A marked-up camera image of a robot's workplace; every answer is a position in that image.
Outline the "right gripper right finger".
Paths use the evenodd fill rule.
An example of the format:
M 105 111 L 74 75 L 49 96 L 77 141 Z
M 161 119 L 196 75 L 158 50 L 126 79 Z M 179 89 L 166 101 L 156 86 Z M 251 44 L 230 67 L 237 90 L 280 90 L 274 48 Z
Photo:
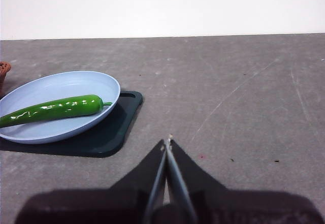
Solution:
M 238 190 L 221 184 L 174 141 L 169 149 L 198 223 L 322 223 L 306 197 L 283 191 Z

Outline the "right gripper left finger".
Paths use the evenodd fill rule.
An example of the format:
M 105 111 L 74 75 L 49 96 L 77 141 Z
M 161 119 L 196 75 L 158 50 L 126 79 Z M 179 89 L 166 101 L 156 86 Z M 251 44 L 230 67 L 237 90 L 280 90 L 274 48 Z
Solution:
M 56 189 L 30 197 L 16 223 L 141 223 L 163 174 L 164 141 L 110 188 Z

